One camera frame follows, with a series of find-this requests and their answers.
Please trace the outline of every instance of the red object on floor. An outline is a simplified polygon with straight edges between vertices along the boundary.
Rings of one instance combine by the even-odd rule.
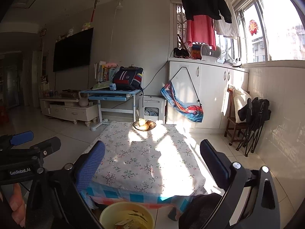
[[[207,15],[195,15],[194,20],[186,21],[186,42],[191,47],[193,42],[206,43],[216,50],[213,20]]]
[[[4,106],[0,106],[0,124],[9,122],[9,116],[7,115],[6,109]]]

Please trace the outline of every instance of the yellow bucket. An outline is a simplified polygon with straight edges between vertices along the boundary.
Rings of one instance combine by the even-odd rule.
[[[117,202],[106,207],[100,216],[100,223],[105,229],[115,229],[115,224],[133,219],[143,224],[147,229],[155,228],[152,214],[143,206],[133,202]]]

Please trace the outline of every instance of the tiled wall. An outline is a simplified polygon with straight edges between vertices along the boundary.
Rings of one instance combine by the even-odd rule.
[[[249,68],[252,98],[270,101],[256,153],[274,173],[287,197],[280,201],[286,223],[305,197],[305,69]]]

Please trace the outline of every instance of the floral pattern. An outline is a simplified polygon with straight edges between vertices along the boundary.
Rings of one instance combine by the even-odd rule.
[[[176,125],[158,124],[142,132],[132,123],[112,121],[84,153],[97,140],[104,142],[106,151],[94,182],[168,196],[206,192],[193,148]]]

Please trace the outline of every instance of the tv stand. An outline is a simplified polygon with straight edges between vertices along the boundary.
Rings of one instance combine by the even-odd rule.
[[[42,114],[73,121],[74,124],[77,124],[77,121],[84,121],[86,126],[89,127],[91,121],[95,123],[99,115],[97,104],[81,107],[78,105],[78,98],[52,96],[39,100]]]

